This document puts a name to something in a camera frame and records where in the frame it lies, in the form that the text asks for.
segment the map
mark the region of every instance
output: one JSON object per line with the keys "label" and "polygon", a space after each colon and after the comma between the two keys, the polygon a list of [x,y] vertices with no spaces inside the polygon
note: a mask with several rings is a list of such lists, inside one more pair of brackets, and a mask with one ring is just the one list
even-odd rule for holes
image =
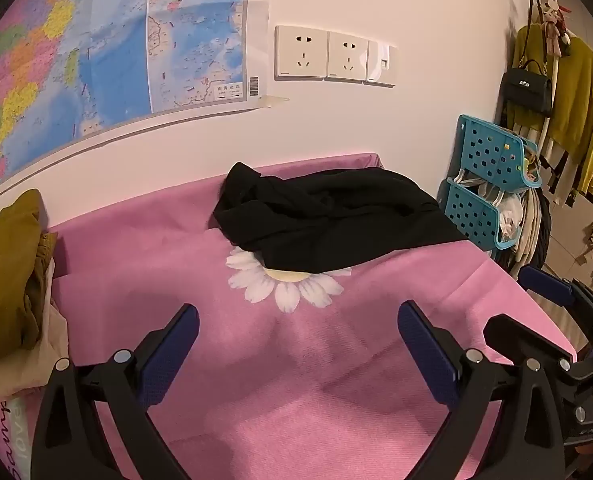
{"label": "map", "polygon": [[0,182],[151,113],[245,100],[246,0],[16,0],[0,21]]}

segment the blue gripper pad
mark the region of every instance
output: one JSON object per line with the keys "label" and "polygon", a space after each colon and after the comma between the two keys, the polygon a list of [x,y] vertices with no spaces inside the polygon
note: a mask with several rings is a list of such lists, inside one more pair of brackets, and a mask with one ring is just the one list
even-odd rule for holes
{"label": "blue gripper pad", "polygon": [[145,410],[163,400],[198,336],[199,320],[195,306],[184,305],[177,316],[174,325],[164,329],[167,333],[141,370],[136,395]]}
{"label": "blue gripper pad", "polygon": [[533,290],[558,306],[571,306],[574,303],[574,295],[569,283],[543,270],[530,266],[523,267],[518,273],[518,284],[525,290]]}
{"label": "blue gripper pad", "polygon": [[422,319],[411,301],[399,308],[399,332],[432,396],[450,410],[458,404],[458,373],[434,337],[429,321]]}

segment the flower petal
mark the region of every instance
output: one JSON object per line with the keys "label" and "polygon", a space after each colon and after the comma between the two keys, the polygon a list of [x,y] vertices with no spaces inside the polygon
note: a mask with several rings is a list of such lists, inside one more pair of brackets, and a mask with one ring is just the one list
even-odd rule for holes
{"label": "flower petal", "polygon": [[283,312],[294,312],[301,300],[301,294],[294,283],[279,282],[275,292],[276,304]]}
{"label": "flower petal", "polygon": [[337,280],[327,274],[314,274],[311,279],[321,285],[331,296],[338,296],[344,290]]}
{"label": "flower petal", "polygon": [[245,299],[250,303],[259,303],[265,300],[274,290],[274,280],[264,276],[262,280],[252,283],[245,289]]}
{"label": "flower petal", "polygon": [[233,275],[227,283],[230,288],[243,288],[250,286],[252,283],[261,282],[265,278],[265,272],[261,267],[254,267],[253,269],[240,270]]}
{"label": "flower petal", "polygon": [[332,302],[325,289],[311,278],[299,283],[298,290],[305,300],[315,307],[324,308]]}
{"label": "flower petal", "polygon": [[241,251],[239,253],[228,256],[225,260],[225,264],[230,269],[246,270],[253,269],[254,267],[260,267],[259,261],[254,257],[254,253],[248,253],[247,251]]}
{"label": "flower petal", "polygon": [[352,275],[352,267],[346,267],[345,269],[339,270],[329,270],[326,272],[329,276],[351,276]]}

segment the yellow flower center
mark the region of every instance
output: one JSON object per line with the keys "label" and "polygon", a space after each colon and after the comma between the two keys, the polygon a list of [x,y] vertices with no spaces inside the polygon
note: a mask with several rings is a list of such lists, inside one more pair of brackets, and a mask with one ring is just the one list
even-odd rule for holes
{"label": "yellow flower center", "polygon": [[305,278],[309,278],[311,274],[309,272],[297,272],[295,270],[274,270],[274,269],[266,269],[265,273],[272,278],[273,280],[278,280],[279,282],[302,282]]}

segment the electrical outlet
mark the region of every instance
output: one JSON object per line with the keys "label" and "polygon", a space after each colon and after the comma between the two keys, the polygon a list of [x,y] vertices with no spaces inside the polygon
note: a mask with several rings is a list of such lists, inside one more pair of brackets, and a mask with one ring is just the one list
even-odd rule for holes
{"label": "electrical outlet", "polygon": [[367,79],[370,83],[394,86],[399,49],[382,41],[370,40],[367,50]]}
{"label": "electrical outlet", "polygon": [[324,78],[327,68],[327,31],[276,26],[276,77]]}
{"label": "electrical outlet", "polygon": [[327,42],[327,77],[365,81],[368,41],[330,32]]}

